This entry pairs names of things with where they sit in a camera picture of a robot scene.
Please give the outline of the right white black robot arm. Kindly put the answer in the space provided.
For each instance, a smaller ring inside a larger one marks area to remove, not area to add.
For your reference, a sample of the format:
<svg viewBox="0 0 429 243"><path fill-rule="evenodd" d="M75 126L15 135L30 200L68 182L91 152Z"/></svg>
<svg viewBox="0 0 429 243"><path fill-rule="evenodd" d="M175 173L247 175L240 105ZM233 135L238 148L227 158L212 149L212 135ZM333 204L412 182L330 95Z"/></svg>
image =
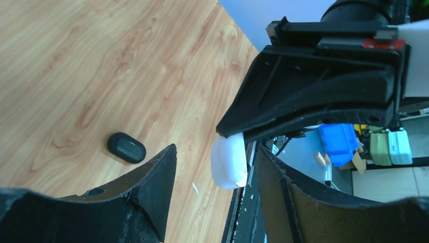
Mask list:
<svg viewBox="0 0 429 243"><path fill-rule="evenodd" d="M335 1L318 22L273 21L216 127L245 142L300 137L315 125L364 124L398 130L400 113L428 103L428 21L424 1Z"/></svg>

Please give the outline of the black earbud charging case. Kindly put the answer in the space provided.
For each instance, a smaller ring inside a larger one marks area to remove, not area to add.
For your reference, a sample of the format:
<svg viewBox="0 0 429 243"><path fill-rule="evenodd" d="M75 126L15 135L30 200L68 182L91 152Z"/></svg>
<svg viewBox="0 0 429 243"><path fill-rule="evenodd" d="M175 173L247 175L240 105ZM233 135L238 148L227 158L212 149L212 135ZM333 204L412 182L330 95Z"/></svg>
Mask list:
<svg viewBox="0 0 429 243"><path fill-rule="evenodd" d="M145 146L123 132L114 133L108 138L107 149L116 157L130 164L138 164L146 157Z"/></svg>

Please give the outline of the white earbud charging case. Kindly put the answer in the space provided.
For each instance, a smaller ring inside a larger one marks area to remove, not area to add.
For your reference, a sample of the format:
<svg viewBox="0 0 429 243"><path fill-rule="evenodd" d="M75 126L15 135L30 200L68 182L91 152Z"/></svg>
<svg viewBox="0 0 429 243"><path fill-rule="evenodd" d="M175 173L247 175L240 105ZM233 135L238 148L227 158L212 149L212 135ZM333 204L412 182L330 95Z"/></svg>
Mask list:
<svg viewBox="0 0 429 243"><path fill-rule="evenodd" d="M242 133L218 136L211 149L211 174L217 187L233 190L247 185L247 160Z"/></svg>

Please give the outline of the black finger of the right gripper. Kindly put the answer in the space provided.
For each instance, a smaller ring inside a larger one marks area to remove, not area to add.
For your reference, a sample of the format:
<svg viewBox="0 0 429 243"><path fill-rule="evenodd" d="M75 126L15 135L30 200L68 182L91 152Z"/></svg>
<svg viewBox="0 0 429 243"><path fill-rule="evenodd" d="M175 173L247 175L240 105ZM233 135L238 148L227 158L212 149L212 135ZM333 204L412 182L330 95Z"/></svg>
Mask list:
<svg viewBox="0 0 429 243"><path fill-rule="evenodd" d="M387 63L266 46L251 63L216 131L230 137L283 116L317 110L392 107L394 118L395 84L396 72Z"/></svg>
<svg viewBox="0 0 429 243"><path fill-rule="evenodd" d="M245 131L245 142L252 142L267 137L302 131L305 127L319 124L365 124L378 127L387 126L393 118L393 108L331 109L288 115Z"/></svg>

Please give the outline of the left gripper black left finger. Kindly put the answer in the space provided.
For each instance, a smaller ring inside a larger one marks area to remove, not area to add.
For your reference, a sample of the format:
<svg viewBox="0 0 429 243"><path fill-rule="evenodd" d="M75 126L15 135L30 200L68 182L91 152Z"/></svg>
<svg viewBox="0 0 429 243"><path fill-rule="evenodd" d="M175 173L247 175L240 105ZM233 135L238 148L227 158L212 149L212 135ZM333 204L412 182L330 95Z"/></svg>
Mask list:
<svg viewBox="0 0 429 243"><path fill-rule="evenodd" d="M164 242L177 167L167 146L83 195L1 189L1 242Z"/></svg>

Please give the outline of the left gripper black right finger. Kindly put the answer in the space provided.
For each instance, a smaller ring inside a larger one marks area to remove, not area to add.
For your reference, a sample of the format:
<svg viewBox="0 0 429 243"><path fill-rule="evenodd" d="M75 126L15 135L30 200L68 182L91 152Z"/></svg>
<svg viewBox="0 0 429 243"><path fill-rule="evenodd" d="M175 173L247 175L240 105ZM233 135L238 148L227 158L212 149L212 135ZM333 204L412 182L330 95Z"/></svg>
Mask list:
<svg viewBox="0 0 429 243"><path fill-rule="evenodd" d="M380 203L326 186L265 147L255 153L268 242L428 242L428 198Z"/></svg>

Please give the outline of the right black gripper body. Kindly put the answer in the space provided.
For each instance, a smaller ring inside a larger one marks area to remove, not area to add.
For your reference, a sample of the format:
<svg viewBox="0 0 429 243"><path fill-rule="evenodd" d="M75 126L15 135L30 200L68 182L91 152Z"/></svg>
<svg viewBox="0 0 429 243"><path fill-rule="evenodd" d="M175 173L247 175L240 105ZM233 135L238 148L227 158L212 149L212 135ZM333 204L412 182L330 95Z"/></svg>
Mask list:
<svg viewBox="0 0 429 243"><path fill-rule="evenodd" d="M411 48L399 36L398 28L381 21L290 22L286 18L267 27L271 46L293 51L311 49L314 54L391 65L396 72L393 120L385 127L398 130Z"/></svg>

